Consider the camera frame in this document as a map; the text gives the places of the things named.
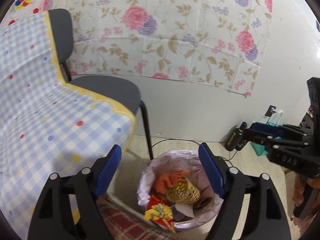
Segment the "floral wall covering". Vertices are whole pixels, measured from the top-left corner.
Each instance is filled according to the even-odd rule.
[[[196,82],[251,96],[263,67],[272,0],[34,0],[73,19],[72,74]],[[2,25],[19,15],[13,4]]]

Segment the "white trash bag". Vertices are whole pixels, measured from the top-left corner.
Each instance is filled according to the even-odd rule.
[[[174,222],[174,229],[183,231],[200,227],[219,213],[223,200],[213,192],[197,151],[172,150],[153,159],[141,174],[137,191],[138,205],[145,211],[150,200],[149,192],[155,179],[161,173],[176,170],[190,170],[187,178],[199,189],[200,198],[212,197],[212,201],[207,206],[195,211],[195,218],[184,222]]]

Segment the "black spray bottle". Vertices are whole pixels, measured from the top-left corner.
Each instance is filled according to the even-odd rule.
[[[226,142],[225,149],[229,152],[233,151],[242,139],[243,131],[247,128],[247,123],[243,122],[239,128],[235,128],[229,140]]]

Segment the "red plaid rug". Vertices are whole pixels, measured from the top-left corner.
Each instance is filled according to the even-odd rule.
[[[97,205],[115,240],[183,240],[129,217],[116,208],[107,195],[101,197]]]

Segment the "black cable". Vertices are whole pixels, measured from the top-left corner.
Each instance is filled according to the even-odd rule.
[[[164,141],[170,141],[170,140],[188,141],[188,142],[194,142],[194,143],[196,143],[197,145],[200,145],[200,143],[197,143],[196,141],[193,141],[193,140],[184,140],[184,139],[164,139],[164,140],[158,141],[157,143],[155,143],[154,145],[152,145],[152,148],[153,148],[155,145],[157,145],[158,143],[161,143],[161,142],[164,142]],[[236,153],[237,153],[237,152],[238,152],[238,151],[236,151],[236,152],[235,152],[235,154],[234,154],[230,159],[227,159],[227,158],[225,158],[225,157],[223,157],[223,156],[217,156],[217,157],[222,158],[224,161],[229,162],[229,163],[231,164],[231,166],[233,166],[233,164],[232,164],[231,160],[233,159],[233,157],[236,155]]]
[[[155,145],[157,145],[158,143],[161,143],[161,142],[164,142],[164,141],[169,141],[169,140],[188,141],[188,142],[194,142],[194,143],[196,143],[197,145],[200,145],[200,143],[197,143],[196,141],[193,141],[193,140],[184,140],[184,139],[165,139],[165,140],[159,141],[159,142],[155,143],[154,145],[152,145],[152,148],[153,148]]]

